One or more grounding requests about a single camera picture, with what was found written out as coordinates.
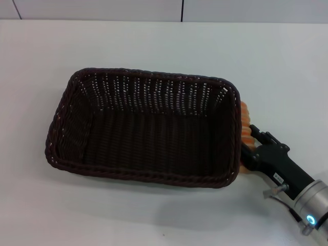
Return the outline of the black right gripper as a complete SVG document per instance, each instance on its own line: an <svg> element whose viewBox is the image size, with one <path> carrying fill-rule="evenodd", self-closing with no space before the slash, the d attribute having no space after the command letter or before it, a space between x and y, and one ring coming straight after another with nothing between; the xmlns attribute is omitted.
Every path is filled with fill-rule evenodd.
<svg viewBox="0 0 328 246"><path fill-rule="evenodd" d="M253 152L246 144L241 145L241 163L251 171L265 174L276 185L287 185L286 195L294 200L314 179L289 156L290 150L285 144L273 144L270 132L264 132L250 125L251 136L255 141Z"/></svg>

